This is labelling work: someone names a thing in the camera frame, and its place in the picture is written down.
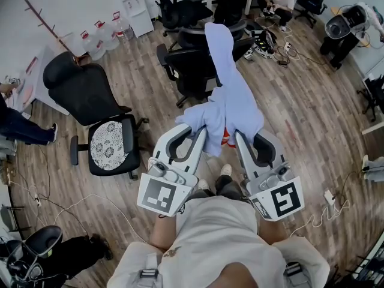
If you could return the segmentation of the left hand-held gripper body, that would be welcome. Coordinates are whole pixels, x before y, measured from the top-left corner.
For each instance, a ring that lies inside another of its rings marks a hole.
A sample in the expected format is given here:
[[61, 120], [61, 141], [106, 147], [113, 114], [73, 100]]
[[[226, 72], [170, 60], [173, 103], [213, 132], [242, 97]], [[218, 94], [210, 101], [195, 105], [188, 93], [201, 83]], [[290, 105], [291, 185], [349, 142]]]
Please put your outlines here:
[[155, 157], [140, 178], [137, 205], [160, 215], [173, 217], [192, 193], [199, 179], [195, 167], [180, 169]]

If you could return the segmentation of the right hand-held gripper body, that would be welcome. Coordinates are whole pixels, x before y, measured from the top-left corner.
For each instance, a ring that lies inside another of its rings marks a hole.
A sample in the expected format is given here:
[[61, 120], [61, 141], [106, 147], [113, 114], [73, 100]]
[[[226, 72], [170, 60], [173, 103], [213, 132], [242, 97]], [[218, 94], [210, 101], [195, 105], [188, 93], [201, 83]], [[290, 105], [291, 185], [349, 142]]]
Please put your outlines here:
[[246, 183], [249, 200], [266, 221], [278, 221], [304, 208], [300, 177], [289, 162]]

